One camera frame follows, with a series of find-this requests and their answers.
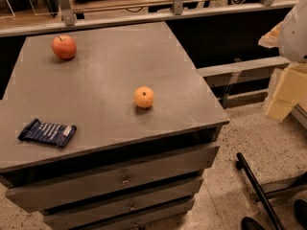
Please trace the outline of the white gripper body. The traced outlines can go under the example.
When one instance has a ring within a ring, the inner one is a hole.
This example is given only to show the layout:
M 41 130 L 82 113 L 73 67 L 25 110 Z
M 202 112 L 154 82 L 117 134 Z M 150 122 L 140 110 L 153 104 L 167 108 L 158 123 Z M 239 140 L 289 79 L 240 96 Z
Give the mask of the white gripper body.
M 279 35 L 279 54 L 290 61 L 307 62 L 307 0 L 299 0 L 285 16 Z

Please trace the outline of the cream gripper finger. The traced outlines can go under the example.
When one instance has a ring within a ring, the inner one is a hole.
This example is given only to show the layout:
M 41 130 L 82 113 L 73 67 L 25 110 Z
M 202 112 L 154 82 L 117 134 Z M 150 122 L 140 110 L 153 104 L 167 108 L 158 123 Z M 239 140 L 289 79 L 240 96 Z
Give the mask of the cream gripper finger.
M 269 82 L 264 114 L 272 120 L 282 122 L 306 95 L 306 63 L 292 62 L 285 69 L 276 68 Z
M 279 46 L 279 35 L 282 23 L 278 23 L 269 32 L 262 35 L 258 44 L 265 48 L 275 48 Z

